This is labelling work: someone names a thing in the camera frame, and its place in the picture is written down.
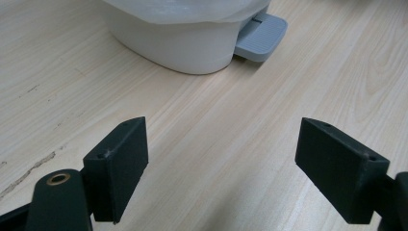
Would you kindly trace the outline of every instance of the table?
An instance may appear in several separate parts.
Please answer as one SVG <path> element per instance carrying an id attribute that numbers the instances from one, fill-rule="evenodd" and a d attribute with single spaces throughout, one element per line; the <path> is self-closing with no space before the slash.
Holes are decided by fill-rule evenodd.
<path id="1" fill-rule="evenodd" d="M 87 0 L 0 3 L 0 214 L 146 116 L 150 164 L 121 223 L 94 230 L 376 230 L 347 225 L 295 165 L 300 121 L 331 123 L 408 169 L 408 2 L 272 1 L 264 64 L 178 73 L 132 52 Z"/>

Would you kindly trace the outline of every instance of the screw hole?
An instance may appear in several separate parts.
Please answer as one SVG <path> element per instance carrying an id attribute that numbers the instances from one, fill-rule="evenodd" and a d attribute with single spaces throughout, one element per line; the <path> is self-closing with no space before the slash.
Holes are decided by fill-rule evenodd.
<path id="1" fill-rule="evenodd" d="M 60 185 L 62 183 L 65 183 L 70 177 L 71 175 L 69 175 L 68 173 L 59 173 L 59 174 L 53 175 L 50 178 L 48 178 L 47 185 L 49 186 Z"/>

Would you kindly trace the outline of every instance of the trash bag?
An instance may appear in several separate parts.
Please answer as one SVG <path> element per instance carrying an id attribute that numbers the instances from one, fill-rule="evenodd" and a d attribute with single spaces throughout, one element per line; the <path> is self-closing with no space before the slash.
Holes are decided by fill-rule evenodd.
<path id="1" fill-rule="evenodd" d="M 238 22 L 265 8 L 270 0 L 102 0 L 154 24 Z"/>

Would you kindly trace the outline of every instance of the wooden floor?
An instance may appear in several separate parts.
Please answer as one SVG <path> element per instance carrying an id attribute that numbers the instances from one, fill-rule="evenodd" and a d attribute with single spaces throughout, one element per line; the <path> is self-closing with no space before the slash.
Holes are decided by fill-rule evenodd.
<path id="1" fill-rule="evenodd" d="M 88 0 L 0 2 L 0 214 L 146 116 L 150 164 L 121 223 L 94 230 L 376 230 L 348 225 L 295 165 L 300 121 L 408 170 L 408 1 L 276 0 L 264 64 L 181 74 L 119 43 Z"/>

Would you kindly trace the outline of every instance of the gray plastic part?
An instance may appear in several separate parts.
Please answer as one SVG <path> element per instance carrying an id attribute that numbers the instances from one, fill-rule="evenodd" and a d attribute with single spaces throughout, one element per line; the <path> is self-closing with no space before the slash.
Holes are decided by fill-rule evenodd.
<path id="1" fill-rule="evenodd" d="M 259 13 L 240 30 L 234 54 L 264 62 L 285 36 L 288 23 L 277 16 Z"/>

